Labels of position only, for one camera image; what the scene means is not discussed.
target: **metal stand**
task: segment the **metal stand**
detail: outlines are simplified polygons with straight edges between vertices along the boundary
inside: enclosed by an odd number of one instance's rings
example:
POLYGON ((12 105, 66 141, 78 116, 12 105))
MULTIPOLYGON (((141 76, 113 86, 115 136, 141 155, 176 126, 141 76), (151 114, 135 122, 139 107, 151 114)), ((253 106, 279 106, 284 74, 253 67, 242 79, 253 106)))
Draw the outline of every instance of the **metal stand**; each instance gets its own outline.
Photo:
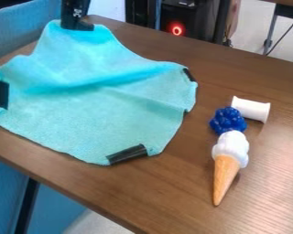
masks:
POLYGON ((15 234, 26 234, 31 220, 33 208, 35 206, 39 183, 29 178, 23 203, 20 208, 15 234))
POLYGON ((266 55, 267 54, 269 48, 272 45, 272 37, 273 37, 273 33, 274 33, 274 28, 275 28, 275 24, 276 24, 276 21, 277 21, 277 17, 278 17, 278 15, 276 15, 276 11, 275 11, 274 12, 274 15, 273 15, 273 18, 272 18, 272 23, 270 24, 270 28, 269 28, 269 31, 268 31, 267 39, 264 42, 264 52, 263 52, 263 55, 266 55))
POLYGON ((213 42, 222 45, 226 30, 227 18, 230 10, 231 0, 221 0, 216 19, 213 42))

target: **white cylinder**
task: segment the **white cylinder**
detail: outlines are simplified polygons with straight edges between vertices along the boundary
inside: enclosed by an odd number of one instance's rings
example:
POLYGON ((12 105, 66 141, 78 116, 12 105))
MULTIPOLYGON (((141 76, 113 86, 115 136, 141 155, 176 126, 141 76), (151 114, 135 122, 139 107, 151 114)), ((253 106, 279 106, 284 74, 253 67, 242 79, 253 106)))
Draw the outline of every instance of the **white cylinder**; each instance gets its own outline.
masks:
POLYGON ((270 111, 270 103, 239 99, 236 96, 233 96, 232 107, 237 109, 243 117, 263 123, 266 123, 270 111))

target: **ice cream cone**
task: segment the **ice cream cone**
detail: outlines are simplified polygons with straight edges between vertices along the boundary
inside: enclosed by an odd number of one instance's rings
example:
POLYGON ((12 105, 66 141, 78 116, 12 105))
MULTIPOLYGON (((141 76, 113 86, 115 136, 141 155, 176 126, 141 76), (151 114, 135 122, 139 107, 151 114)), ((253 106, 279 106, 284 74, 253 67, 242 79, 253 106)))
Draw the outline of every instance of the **ice cream cone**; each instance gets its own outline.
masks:
POLYGON ((228 155, 215 157, 213 203, 220 205, 224 195, 240 169, 238 160, 228 155))

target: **wood grain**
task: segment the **wood grain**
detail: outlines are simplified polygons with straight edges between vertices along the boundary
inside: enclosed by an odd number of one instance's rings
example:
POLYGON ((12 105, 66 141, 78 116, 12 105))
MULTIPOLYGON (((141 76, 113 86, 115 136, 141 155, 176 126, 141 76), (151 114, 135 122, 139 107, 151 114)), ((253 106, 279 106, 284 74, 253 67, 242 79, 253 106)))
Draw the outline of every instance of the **wood grain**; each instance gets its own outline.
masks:
MULTIPOLYGON (((293 63, 98 16, 148 59, 189 67, 197 103, 164 153, 111 167, 80 162, 0 128, 0 160, 136 233, 293 233, 293 63), (270 101, 267 124, 248 121, 250 164, 212 205, 208 121, 237 95, 270 101)), ((28 54, 34 45, 15 54, 28 54)))

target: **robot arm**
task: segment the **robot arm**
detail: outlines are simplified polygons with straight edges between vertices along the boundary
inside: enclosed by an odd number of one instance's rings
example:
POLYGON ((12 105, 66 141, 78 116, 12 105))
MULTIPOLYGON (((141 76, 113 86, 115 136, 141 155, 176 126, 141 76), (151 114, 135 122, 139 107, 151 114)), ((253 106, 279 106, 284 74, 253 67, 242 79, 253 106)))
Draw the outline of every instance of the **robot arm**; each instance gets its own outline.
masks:
POLYGON ((70 30, 93 31, 94 25, 81 19, 87 16, 91 0, 62 0, 60 26, 70 30))

